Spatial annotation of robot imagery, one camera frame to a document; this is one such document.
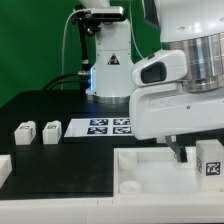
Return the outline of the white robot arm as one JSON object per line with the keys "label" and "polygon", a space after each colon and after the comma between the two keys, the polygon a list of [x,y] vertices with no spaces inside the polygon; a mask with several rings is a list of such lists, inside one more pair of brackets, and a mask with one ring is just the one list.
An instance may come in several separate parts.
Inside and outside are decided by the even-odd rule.
{"label": "white robot arm", "polygon": [[139,140],[224,128],[224,0],[142,0],[161,49],[133,63],[130,23],[110,0],[79,0],[96,34],[98,58],[87,96],[129,102]]}

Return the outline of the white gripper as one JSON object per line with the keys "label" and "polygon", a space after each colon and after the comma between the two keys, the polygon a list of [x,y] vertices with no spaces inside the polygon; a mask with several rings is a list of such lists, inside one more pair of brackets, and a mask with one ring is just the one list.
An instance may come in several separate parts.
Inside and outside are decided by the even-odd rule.
{"label": "white gripper", "polygon": [[137,139],[166,136],[177,161],[187,163],[186,148],[171,136],[224,128],[224,87],[199,93],[183,92],[177,83],[137,88],[129,116]]}

